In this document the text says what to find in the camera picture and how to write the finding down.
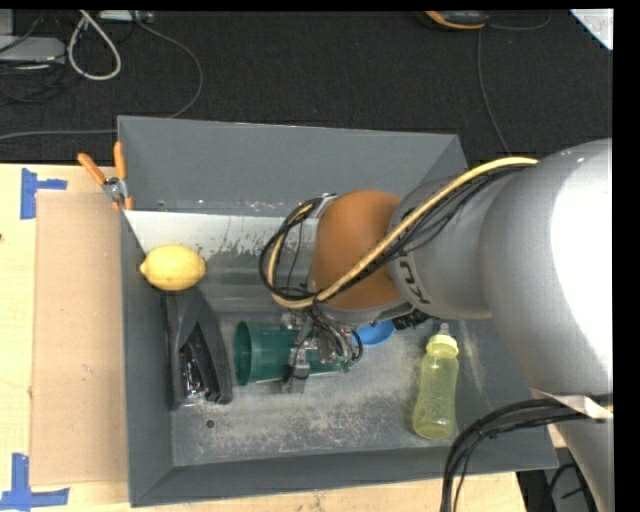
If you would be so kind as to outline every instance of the yellow cable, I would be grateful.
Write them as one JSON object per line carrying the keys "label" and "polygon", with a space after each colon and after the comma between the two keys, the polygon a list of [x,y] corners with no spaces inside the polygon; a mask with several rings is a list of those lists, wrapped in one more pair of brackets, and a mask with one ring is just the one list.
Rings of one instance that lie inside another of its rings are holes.
{"label": "yellow cable", "polygon": [[[415,208],[407,217],[405,217],[400,224],[398,224],[391,233],[389,233],[369,254],[364,256],[358,263],[356,263],[351,270],[349,270],[345,275],[343,275],[340,279],[338,279],[335,283],[333,283],[328,288],[319,292],[315,297],[308,297],[305,299],[297,299],[297,300],[289,300],[279,297],[276,294],[272,294],[273,299],[280,304],[281,306],[287,309],[303,309],[310,307],[314,299],[319,302],[324,302],[327,299],[333,297],[340,288],[348,283],[351,279],[357,277],[367,266],[375,260],[380,254],[382,254],[387,247],[389,247],[395,240],[398,238],[406,229],[408,229],[415,221],[417,221],[425,212],[433,208],[439,201],[441,201],[444,197],[453,192],[456,188],[464,185],[468,181],[473,178],[497,169],[499,167],[509,167],[514,165],[525,165],[525,164],[536,164],[538,160],[533,158],[524,158],[524,157],[506,157],[500,158],[498,160],[494,160],[492,162],[487,162],[486,164],[479,165],[470,171],[458,176],[454,180],[452,180],[448,185],[441,188],[438,192],[432,195],[427,201],[422,203],[419,207]],[[309,205],[307,208],[303,208],[293,220],[296,220],[300,215],[306,213],[312,205]],[[280,252],[280,248],[284,243],[286,238],[286,233],[283,233],[278,237],[274,249],[271,253],[271,258],[269,259],[269,267],[267,269],[267,281],[271,286],[274,286],[275,282],[275,267],[277,255]]]}
{"label": "yellow cable", "polygon": [[482,28],[482,27],[485,26],[485,23],[476,23],[474,25],[463,25],[461,23],[452,23],[452,22],[447,21],[446,19],[444,19],[442,14],[440,14],[438,11],[424,11],[424,12],[433,21],[435,21],[436,23],[440,23],[441,25],[444,25],[445,27],[458,28],[458,29],[462,29],[462,30],[469,30],[469,29],[479,29],[479,28]]}

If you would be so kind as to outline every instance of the black stapler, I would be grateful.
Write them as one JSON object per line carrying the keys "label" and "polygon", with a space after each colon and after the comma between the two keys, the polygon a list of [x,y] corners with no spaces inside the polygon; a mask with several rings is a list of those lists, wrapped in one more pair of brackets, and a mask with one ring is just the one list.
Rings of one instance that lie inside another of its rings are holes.
{"label": "black stapler", "polygon": [[202,393],[228,404],[233,397],[231,369],[218,321],[198,287],[164,293],[173,405]]}

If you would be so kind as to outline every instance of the gray tray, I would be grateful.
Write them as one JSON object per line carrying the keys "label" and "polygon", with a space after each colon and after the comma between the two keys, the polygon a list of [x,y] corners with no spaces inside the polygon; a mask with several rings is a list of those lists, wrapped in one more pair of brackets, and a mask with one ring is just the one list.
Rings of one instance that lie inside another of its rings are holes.
{"label": "gray tray", "polygon": [[[453,438],[426,441],[411,430],[431,321],[368,347],[348,373],[312,376],[304,394],[234,385],[230,404],[195,399],[175,409],[160,295],[137,267],[159,243],[201,252],[208,272],[198,286],[231,362],[239,320],[277,322],[283,313],[259,280],[257,258],[297,201],[364,188],[404,196],[427,177],[460,174],[457,137],[121,117],[119,140],[136,204],[121,216],[132,505],[441,477]],[[309,229],[302,262],[312,241]],[[530,398],[493,322],[451,326],[461,347],[458,431]],[[479,445],[469,471],[555,466],[539,428]]]}

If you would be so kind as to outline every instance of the lemon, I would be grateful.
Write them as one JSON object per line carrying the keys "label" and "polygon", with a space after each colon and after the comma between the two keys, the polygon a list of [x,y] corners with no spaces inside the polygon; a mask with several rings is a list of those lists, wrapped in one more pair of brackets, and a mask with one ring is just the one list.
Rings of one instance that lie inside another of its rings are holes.
{"label": "lemon", "polygon": [[200,281],[206,272],[206,265],[193,249],[179,244],[166,244],[151,249],[139,270],[153,286],[161,290],[180,291]]}

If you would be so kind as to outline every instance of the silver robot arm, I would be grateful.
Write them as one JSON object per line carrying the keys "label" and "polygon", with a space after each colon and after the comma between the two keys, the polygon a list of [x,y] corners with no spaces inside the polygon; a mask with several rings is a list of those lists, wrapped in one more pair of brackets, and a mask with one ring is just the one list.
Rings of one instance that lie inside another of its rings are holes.
{"label": "silver robot arm", "polygon": [[[492,318],[535,390],[613,393],[611,140],[488,184],[433,238],[389,264],[401,293],[443,319]],[[392,226],[441,183],[398,207]],[[614,510],[613,423],[558,425],[600,512]]]}

